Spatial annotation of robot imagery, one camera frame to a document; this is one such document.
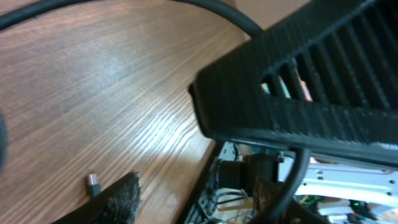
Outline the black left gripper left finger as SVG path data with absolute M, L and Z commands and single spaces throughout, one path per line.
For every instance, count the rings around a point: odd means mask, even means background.
M 136 172 L 129 172 L 54 224 L 133 224 L 141 206 Z

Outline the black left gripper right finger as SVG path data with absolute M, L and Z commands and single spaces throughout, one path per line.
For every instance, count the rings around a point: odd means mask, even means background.
M 319 215 L 299 204 L 293 196 L 282 196 L 280 185 L 263 177 L 257 177 L 252 193 L 252 203 L 256 211 L 250 224 L 327 224 Z

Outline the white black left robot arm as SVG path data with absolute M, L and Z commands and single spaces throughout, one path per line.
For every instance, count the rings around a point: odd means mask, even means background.
M 252 199 L 253 223 L 326 223 L 397 206 L 397 2 L 310 1 L 268 29 L 221 1 L 195 6 L 249 40 L 190 84 L 202 134 L 215 141 L 179 223 L 216 223 L 224 199 Z

